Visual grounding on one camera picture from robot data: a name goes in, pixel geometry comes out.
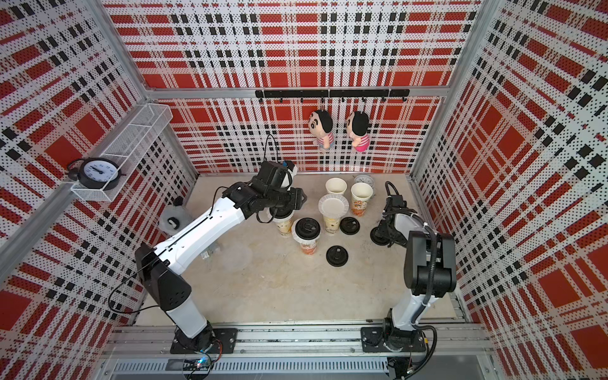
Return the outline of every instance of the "hanging plush doll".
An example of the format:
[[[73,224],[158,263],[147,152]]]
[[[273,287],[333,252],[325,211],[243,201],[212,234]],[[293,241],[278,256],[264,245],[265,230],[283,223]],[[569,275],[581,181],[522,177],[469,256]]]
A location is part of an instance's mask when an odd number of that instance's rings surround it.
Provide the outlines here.
[[[319,147],[329,149],[334,146],[333,128],[334,122],[329,112],[318,109],[310,114],[308,129],[317,138]]]
[[[346,120],[346,134],[353,140],[357,152],[364,152],[370,146],[370,117],[360,111],[355,111]]]

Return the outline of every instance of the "plaid wall panel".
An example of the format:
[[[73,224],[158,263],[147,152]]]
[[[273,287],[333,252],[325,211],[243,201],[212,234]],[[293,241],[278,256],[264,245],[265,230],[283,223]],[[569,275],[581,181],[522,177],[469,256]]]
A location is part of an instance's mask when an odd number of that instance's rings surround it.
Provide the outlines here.
[[[417,178],[510,378],[608,377],[608,2],[501,2]]]
[[[0,5],[0,244],[138,101],[79,1]]]
[[[437,86],[481,1],[103,0],[151,88]]]
[[[439,105],[439,98],[173,99],[171,126],[196,169],[203,172],[257,171],[264,141],[272,133],[280,157],[300,170],[357,170],[407,173]],[[311,112],[324,108],[334,121],[336,144],[322,151],[308,130]],[[370,116],[370,148],[358,153],[346,135],[353,111]],[[275,157],[272,139],[267,158]]]
[[[87,379],[128,315],[108,296],[133,274],[141,242],[165,237],[158,216],[193,185],[162,135],[112,203],[75,201],[0,289],[0,378]],[[143,287],[129,281],[112,300],[134,310]]]

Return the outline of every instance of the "white wire basket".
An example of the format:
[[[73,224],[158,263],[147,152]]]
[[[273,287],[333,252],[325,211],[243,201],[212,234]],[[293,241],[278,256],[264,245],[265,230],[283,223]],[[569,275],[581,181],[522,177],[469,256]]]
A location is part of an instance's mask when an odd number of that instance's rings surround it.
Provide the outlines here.
[[[136,107],[139,110],[133,119],[99,155],[100,158],[111,160],[119,166],[121,175],[118,184],[106,190],[109,181],[100,189],[87,188],[76,182],[72,185],[72,191],[83,201],[113,201],[144,154],[173,118],[171,109],[167,105],[148,103]]]

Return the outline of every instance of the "aluminum rail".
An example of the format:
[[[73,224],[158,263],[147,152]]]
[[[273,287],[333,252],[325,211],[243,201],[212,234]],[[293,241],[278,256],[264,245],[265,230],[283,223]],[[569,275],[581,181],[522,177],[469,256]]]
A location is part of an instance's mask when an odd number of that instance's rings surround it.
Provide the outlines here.
[[[432,323],[437,329],[436,355],[478,355],[492,350],[485,330],[474,323]],[[230,358],[327,357],[327,356],[398,356],[406,353],[364,353],[362,327],[382,326],[381,320],[344,321],[310,324],[230,324],[215,328],[238,329],[237,342]],[[174,326],[126,326],[110,335],[102,359],[175,358],[170,354]],[[180,358],[197,358],[186,354]]]

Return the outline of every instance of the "alarm clock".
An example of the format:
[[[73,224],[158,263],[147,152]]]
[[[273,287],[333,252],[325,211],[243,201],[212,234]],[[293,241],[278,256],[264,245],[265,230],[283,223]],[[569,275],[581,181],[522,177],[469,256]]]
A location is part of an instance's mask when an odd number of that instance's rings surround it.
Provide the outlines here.
[[[76,161],[83,161],[79,168],[72,168],[70,166]],[[121,173],[119,166],[105,158],[91,157],[85,160],[78,159],[71,162],[67,168],[69,169],[67,176],[73,180],[78,181],[86,188],[100,189],[106,183],[104,190],[111,190],[120,179]]]

